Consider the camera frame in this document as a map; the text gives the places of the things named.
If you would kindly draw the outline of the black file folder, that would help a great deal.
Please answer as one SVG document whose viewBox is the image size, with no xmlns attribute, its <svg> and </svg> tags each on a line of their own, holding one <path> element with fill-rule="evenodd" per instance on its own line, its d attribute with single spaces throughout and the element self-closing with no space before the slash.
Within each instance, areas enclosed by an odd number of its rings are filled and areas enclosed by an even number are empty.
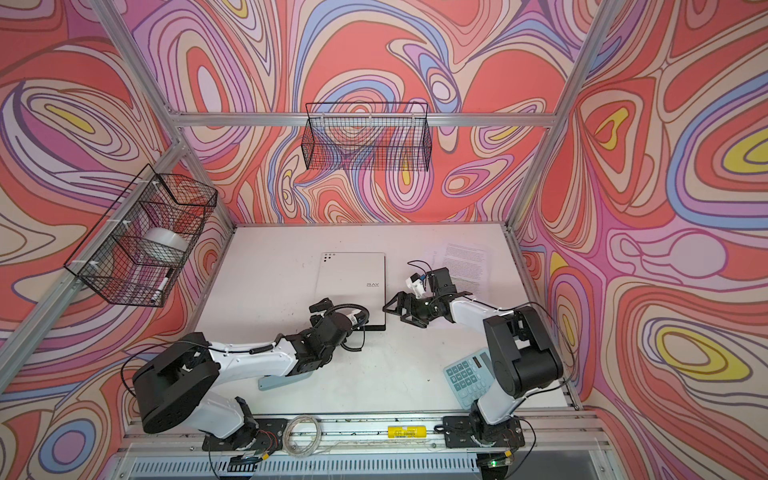
<svg viewBox="0 0 768 480">
<path fill-rule="evenodd" d="M 315 297 L 335 305 L 354 303 L 370 312 L 368 331 L 385 331 L 386 256 L 383 252 L 323 252 Z"/>
</svg>

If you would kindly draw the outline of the green highlighted printed paper sheet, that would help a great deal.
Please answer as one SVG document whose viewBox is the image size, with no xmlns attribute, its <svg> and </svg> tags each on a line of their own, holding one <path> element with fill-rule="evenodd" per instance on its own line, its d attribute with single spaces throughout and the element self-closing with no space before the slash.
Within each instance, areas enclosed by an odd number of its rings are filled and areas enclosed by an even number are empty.
<svg viewBox="0 0 768 480">
<path fill-rule="evenodd" d="M 442 265 L 449 270 L 457 289 L 476 296 L 488 293 L 490 260 L 491 252 L 477 245 L 448 243 L 442 254 Z"/>
</svg>

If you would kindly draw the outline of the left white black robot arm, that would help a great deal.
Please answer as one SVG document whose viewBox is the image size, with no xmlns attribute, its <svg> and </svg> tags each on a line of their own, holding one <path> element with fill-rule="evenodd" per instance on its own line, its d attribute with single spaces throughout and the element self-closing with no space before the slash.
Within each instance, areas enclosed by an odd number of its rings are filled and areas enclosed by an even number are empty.
<svg viewBox="0 0 768 480">
<path fill-rule="evenodd" d="M 370 316 L 362 305 L 329 299 L 309 311 L 308 328 L 266 343 L 210 342 L 201 332 L 171 343 L 131 379 L 144 433 L 186 426 L 206 434 L 213 448 L 248 450 L 264 436 L 269 450 L 277 449 L 278 441 L 261 428 L 245 399 L 214 389 L 240 380 L 309 375 L 330 363 L 336 349 L 346 349 L 350 335 L 364 331 Z"/>
</svg>

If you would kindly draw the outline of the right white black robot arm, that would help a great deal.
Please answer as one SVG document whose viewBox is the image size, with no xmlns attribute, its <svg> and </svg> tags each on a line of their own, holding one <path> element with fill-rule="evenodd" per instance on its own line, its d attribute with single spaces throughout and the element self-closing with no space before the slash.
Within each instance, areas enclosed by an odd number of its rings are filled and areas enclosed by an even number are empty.
<svg viewBox="0 0 768 480">
<path fill-rule="evenodd" d="M 382 311 L 419 328 L 443 317 L 485 335 L 486 348 L 443 369 L 454 396 L 467 411 L 445 416 L 435 427 L 447 448 L 514 451 L 525 445 L 516 410 L 529 398 L 547 392 L 564 374 L 536 308 L 526 303 L 503 309 L 465 292 L 424 299 L 400 292 Z"/>
</svg>

